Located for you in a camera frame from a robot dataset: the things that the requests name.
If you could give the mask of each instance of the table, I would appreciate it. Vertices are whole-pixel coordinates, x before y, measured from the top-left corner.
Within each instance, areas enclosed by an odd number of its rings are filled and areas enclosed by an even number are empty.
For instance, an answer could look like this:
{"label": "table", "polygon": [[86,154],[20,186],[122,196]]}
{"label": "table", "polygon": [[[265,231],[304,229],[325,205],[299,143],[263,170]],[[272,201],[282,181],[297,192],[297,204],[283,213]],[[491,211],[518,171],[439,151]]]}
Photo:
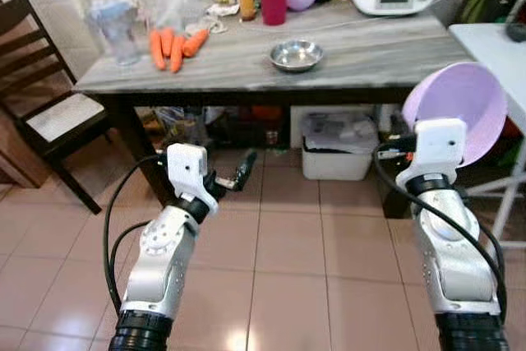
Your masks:
{"label": "table", "polygon": [[[514,43],[502,24],[452,25],[451,34],[499,80],[508,97],[508,115],[526,136],[526,43]],[[520,183],[526,182],[526,143],[523,141],[511,177],[469,188],[479,195],[505,187],[501,207],[493,225],[500,239]],[[503,247],[526,248],[526,242],[501,242]]]}
{"label": "table", "polygon": [[[350,2],[333,1],[289,13],[285,25],[226,18],[228,32],[213,35],[193,59],[173,75],[159,72],[144,54],[120,67],[107,55],[79,80],[75,90],[107,109],[136,159],[154,153],[134,106],[319,105],[402,103],[427,75],[468,55],[431,14],[406,18],[362,15]],[[288,74],[269,60],[271,48],[287,39],[309,39],[325,50],[309,72]],[[165,203],[173,189],[154,164],[142,168]]]}

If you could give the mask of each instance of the chair backrest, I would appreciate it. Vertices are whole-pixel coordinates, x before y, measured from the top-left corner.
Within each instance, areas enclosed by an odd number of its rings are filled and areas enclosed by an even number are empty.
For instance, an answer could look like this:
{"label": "chair backrest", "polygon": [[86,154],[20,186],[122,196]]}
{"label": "chair backrest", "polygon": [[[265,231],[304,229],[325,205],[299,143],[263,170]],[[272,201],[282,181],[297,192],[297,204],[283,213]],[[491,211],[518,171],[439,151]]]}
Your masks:
{"label": "chair backrest", "polygon": [[[44,28],[42,21],[31,6],[29,0],[10,0],[0,3],[0,38],[10,34],[25,19],[33,19],[29,32],[24,30],[22,35],[0,44],[0,60],[6,57],[7,62],[0,66],[0,79],[7,77],[8,82],[0,82],[0,109],[14,120],[19,117],[11,111],[5,103],[9,95],[24,90],[30,85],[43,80],[58,72],[65,72],[73,85],[76,78],[59,53],[57,46]],[[35,49],[35,44],[43,44]],[[26,67],[32,66],[30,72],[19,76]]]}

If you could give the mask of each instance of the metal bowl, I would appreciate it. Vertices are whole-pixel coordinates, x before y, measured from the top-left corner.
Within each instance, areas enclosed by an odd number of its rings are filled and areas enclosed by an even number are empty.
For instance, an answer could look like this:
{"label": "metal bowl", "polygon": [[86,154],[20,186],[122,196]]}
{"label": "metal bowl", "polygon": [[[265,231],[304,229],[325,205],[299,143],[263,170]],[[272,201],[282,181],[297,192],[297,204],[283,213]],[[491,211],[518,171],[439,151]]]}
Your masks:
{"label": "metal bowl", "polygon": [[291,40],[276,45],[270,52],[270,60],[278,69],[286,72],[304,72],[323,58],[323,50],[306,40]]}

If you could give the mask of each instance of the orange carrot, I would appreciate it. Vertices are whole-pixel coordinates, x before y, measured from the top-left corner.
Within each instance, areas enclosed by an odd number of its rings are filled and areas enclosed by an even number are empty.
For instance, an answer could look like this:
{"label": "orange carrot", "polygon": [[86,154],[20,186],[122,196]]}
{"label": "orange carrot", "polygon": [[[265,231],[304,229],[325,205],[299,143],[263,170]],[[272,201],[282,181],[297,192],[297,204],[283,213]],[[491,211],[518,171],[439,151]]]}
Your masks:
{"label": "orange carrot", "polygon": [[161,30],[161,48],[163,49],[163,55],[166,58],[170,58],[174,34],[175,33],[173,32],[172,28],[164,28]]}
{"label": "orange carrot", "polygon": [[150,52],[155,66],[159,70],[164,70],[166,63],[164,62],[163,50],[161,49],[161,34],[158,30],[152,30],[150,32]]}
{"label": "orange carrot", "polygon": [[197,51],[199,51],[199,48],[201,48],[201,46],[205,43],[206,39],[208,39],[208,30],[203,29],[198,31],[195,35],[188,39],[182,47],[182,53],[184,53],[184,56],[191,58],[196,55]]}
{"label": "orange carrot", "polygon": [[177,73],[182,66],[182,46],[186,42],[184,36],[175,36],[172,42],[172,54],[170,55],[170,71]]}

